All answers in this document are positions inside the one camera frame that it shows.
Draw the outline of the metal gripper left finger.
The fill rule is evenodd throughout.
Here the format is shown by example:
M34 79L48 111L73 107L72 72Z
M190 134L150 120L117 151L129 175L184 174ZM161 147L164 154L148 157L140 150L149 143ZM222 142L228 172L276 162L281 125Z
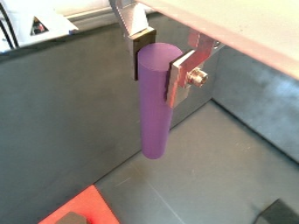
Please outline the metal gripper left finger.
M137 52L154 42L156 29L148 25L145 8L136 0L108 0L120 24L132 62L132 77L137 80Z

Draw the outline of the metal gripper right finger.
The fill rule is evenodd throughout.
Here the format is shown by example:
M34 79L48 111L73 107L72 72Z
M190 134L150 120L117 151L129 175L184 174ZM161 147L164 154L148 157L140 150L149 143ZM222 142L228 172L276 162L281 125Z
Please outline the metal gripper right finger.
M182 54L170 64L169 81L165 101L174 108L186 98L190 85L201 87L208 75L201 71L201 65L213 51L214 39L190 29L188 45L192 49Z

